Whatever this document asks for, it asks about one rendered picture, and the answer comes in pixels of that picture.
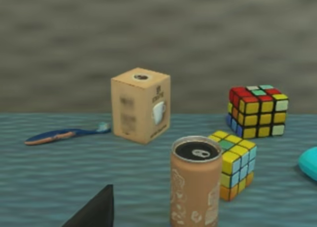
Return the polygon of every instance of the gray wall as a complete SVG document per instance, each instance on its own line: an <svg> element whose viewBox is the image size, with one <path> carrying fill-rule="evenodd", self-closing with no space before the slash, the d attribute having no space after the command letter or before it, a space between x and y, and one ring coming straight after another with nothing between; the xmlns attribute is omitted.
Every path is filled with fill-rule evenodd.
<svg viewBox="0 0 317 227"><path fill-rule="evenodd" d="M317 113L317 0L0 0L0 112L109 112L109 80L172 76L174 113L271 84Z"/></svg>

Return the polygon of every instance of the white mug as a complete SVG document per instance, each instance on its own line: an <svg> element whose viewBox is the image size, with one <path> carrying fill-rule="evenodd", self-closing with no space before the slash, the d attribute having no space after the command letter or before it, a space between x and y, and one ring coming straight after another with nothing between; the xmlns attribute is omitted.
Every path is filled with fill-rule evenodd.
<svg viewBox="0 0 317 227"><path fill-rule="evenodd" d="M161 123L165 110L165 102L159 102L153 107L152 118L154 119L155 125Z"/></svg>

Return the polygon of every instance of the table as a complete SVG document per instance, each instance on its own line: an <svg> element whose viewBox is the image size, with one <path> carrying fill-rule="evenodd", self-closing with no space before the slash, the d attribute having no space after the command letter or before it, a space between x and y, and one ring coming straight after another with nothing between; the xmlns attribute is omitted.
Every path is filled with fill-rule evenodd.
<svg viewBox="0 0 317 227"><path fill-rule="evenodd" d="M93 127L110 114L0 115L0 226L59 227L107 184L114 185L115 227L168 226L169 152L181 136L230 131L224 115L175 114L148 145L112 134L25 146L35 134ZM315 227L317 184L297 158L317 145L317 115L289 115L283 137L254 140L253 184L220 203L219 227Z"/></svg>

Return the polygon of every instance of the teal rounded object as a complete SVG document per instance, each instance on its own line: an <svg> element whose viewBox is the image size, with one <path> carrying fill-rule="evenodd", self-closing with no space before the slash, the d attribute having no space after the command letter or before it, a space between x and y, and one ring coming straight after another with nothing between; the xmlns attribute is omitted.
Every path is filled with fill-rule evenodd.
<svg viewBox="0 0 317 227"><path fill-rule="evenodd" d="M303 173L317 181L317 147L303 152L299 157L298 166Z"/></svg>

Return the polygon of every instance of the rubik's cube with yellow top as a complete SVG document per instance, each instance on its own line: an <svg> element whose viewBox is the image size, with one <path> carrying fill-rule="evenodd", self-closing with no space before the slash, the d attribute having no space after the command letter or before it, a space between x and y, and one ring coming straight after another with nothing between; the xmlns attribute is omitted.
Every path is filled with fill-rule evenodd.
<svg viewBox="0 0 317 227"><path fill-rule="evenodd" d="M283 135L288 97L271 85L233 87L227 124L244 139Z"/></svg>
<svg viewBox="0 0 317 227"><path fill-rule="evenodd" d="M218 142L222 148L220 197L231 201L253 181L257 146L221 130L209 138Z"/></svg>

